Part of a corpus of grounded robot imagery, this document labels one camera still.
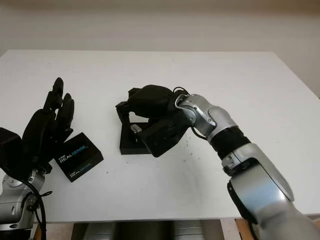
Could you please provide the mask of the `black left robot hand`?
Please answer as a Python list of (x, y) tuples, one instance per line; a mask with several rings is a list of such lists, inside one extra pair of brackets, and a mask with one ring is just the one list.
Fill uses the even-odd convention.
[(48, 92), (43, 108), (31, 117), (22, 135), (24, 158), (33, 168), (44, 165), (73, 132), (75, 101), (64, 94), (64, 82), (58, 77)]

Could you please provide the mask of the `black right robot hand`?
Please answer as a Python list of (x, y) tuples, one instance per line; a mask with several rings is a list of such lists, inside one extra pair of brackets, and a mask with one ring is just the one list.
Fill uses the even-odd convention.
[(130, 124), (129, 113), (151, 120), (166, 119), (173, 116), (178, 109), (175, 101), (179, 95), (189, 93), (182, 87), (170, 90), (159, 85), (146, 85), (128, 91), (128, 99), (117, 104), (116, 111), (123, 125)]

